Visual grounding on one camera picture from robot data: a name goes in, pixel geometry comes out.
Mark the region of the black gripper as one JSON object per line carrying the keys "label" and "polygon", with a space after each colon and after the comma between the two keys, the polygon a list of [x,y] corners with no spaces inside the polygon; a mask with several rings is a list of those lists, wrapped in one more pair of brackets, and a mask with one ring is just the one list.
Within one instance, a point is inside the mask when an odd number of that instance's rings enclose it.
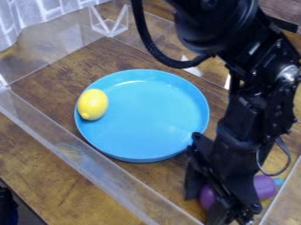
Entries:
{"label": "black gripper", "polygon": [[185,199],[199,196],[201,187],[209,184],[216,193],[206,225],[252,225],[254,215],[262,211],[254,186],[258,172],[256,152],[234,148],[220,136],[212,141],[203,134],[191,135],[187,146],[189,166],[185,175]]}

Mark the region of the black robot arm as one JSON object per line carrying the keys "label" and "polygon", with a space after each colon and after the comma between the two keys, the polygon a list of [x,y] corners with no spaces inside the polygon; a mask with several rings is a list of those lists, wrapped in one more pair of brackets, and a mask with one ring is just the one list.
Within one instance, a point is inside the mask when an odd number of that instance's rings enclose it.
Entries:
{"label": "black robot arm", "polygon": [[273,147],[282,146],[297,118],[301,54],[257,0],[167,0],[182,44],[218,56],[230,74],[229,106],[217,136],[191,136],[186,196],[210,185],[217,199],[206,225],[252,225],[262,211],[254,176]]}

